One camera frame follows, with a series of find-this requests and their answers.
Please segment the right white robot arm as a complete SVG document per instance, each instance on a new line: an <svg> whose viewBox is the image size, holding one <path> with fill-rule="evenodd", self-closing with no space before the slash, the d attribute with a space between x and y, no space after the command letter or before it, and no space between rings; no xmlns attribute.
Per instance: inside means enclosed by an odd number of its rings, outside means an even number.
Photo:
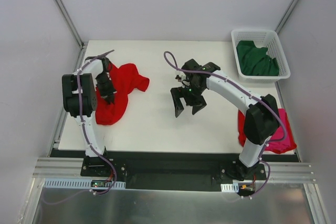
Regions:
<svg viewBox="0 0 336 224"><path fill-rule="evenodd" d="M280 127L276 99L268 94L260 96L229 78L221 68L209 62L199 65L194 59L187 61L176 75L180 87L171 88L175 116L184 110L183 102L196 114L206 107L202 95L213 91L233 104L245 117L243 132L246 137L237 161L225 169L227 176L243 181L255 173L266 143Z"/></svg>

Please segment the white plastic basket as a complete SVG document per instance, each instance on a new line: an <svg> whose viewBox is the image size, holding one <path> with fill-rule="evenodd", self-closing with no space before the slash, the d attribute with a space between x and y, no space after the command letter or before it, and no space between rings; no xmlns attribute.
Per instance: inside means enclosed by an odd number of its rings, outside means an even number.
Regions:
<svg viewBox="0 0 336 224"><path fill-rule="evenodd" d="M234 29L231 37L240 81L274 83L290 77L289 65L275 31Z"/></svg>

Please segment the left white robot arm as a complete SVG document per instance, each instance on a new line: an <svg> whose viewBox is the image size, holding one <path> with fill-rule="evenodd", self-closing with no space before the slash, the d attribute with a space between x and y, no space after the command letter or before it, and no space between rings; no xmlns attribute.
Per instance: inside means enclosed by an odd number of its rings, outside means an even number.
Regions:
<svg viewBox="0 0 336 224"><path fill-rule="evenodd" d="M99 98L107 104L114 103L117 90L110 77L111 70L112 63L106 56L88 57L77 71L61 77L64 109L77 122L88 157L102 156L106 150L96 110Z"/></svg>

